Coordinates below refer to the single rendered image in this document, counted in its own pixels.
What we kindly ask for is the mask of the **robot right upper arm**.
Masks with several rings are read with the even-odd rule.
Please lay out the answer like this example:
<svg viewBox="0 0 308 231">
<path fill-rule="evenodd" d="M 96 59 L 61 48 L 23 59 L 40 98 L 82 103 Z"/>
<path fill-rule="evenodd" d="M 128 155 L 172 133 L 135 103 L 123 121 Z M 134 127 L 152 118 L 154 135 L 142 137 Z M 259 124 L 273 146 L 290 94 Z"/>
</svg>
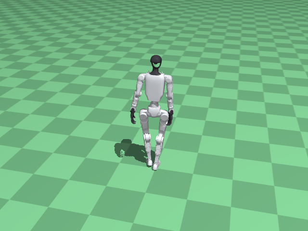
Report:
<svg viewBox="0 0 308 231">
<path fill-rule="evenodd" d="M 165 82 L 167 83 L 167 92 L 166 92 L 166 98 L 171 99 L 172 98 L 172 90 L 173 90 L 173 78 L 170 75 L 164 75 Z"/>
</svg>

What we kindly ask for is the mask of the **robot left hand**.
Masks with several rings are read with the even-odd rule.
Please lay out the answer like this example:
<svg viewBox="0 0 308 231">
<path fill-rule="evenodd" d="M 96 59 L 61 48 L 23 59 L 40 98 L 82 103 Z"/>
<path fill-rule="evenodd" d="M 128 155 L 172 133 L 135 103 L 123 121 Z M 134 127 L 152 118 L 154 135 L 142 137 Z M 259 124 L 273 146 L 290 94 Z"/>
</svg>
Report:
<svg viewBox="0 0 308 231">
<path fill-rule="evenodd" d="M 133 119 L 133 117 L 135 118 L 135 116 L 134 116 L 135 111 L 134 111 L 134 110 L 135 110 L 135 109 L 132 108 L 131 111 L 130 111 L 130 112 L 131 112 L 131 114 L 130 114 L 131 122 L 132 122 L 133 124 L 135 124 L 135 122 L 136 122 L 136 121 L 134 121 L 134 119 Z"/>
</svg>

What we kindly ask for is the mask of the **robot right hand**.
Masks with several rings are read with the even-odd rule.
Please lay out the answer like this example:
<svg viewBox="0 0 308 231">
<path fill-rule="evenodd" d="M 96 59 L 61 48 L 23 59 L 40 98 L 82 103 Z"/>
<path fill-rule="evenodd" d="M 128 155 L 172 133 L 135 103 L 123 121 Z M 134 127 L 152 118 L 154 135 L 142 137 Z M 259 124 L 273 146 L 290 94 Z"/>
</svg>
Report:
<svg viewBox="0 0 308 231">
<path fill-rule="evenodd" d="M 172 122 L 172 115 L 173 115 L 173 110 L 170 110 L 170 113 L 169 114 L 169 118 L 168 118 L 168 123 L 166 124 L 167 126 L 171 125 L 171 122 Z"/>
</svg>

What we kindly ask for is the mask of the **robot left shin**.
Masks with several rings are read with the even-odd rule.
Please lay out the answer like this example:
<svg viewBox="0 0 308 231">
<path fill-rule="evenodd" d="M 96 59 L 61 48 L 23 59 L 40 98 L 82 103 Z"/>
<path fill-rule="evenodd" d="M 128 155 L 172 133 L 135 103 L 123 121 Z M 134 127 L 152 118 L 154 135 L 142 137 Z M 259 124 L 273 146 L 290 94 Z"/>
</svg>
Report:
<svg viewBox="0 0 308 231">
<path fill-rule="evenodd" d="M 146 141 L 145 134 L 143 134 L 143 139 L 144 139 L 144 146 L 145 146 L 145 150 L 147 152 L 148 160 L 149 159 L 151 160 L 151 142 Z"/>
</svg>

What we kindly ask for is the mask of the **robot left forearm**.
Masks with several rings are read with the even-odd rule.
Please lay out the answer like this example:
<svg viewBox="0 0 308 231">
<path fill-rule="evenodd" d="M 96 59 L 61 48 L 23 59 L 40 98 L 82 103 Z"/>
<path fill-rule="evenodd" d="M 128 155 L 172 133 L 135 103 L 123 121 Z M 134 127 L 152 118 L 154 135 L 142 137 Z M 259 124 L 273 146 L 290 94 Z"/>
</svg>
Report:
<svg viewBox="0 0 308 231">
<path fill-rule="evenodd" d="M 136 110 L 136 107 L 137 107 L 137 104 L 138 104 L 138 100 L 139 100 L 139 97 L 135 96 L 136 94 L 136 90 L 134 91 L 134 95 L 133 95 L 133 101 L 132 101 L 132 104 L 131 104 L 131 109 L 134 108 Z M 130 110 L 131 110 L 130 109 Z M 135 111 L 134 110 L 134 111 Z"/>
</svg>

